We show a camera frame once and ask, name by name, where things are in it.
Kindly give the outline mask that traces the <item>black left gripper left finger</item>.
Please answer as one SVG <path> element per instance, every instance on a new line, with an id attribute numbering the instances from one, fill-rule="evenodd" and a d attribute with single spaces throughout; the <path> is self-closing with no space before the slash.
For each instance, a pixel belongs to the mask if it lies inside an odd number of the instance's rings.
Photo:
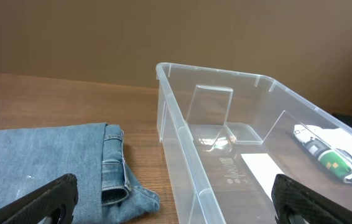
<path id="1" fill-rule="evenodd" d="M 0 208 L 0 224 L 71 223 L 77 203 L 76 175 L 65 174 Z"/>

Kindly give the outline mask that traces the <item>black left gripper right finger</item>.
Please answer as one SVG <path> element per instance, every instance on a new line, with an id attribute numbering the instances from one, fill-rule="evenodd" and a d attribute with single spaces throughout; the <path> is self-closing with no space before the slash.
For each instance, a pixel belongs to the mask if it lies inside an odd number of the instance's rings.
<path id="1" fill-rule="evenodd" d="M 271 192 L 277 224 L 352 224 L 352 211 L 284 174 L 277 174 Z"/>

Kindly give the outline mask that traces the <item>blue denim jeans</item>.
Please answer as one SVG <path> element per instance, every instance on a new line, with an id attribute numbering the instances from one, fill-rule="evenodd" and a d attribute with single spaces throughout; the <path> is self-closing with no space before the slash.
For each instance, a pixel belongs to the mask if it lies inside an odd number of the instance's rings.
<path id="1" fill-rule="evenodd" d="M 124 223 L 160 208 L 126 164 L 116 124 L 0 130 L 0 208 L 64 174 L 77 179 L 75 223 Z"/>

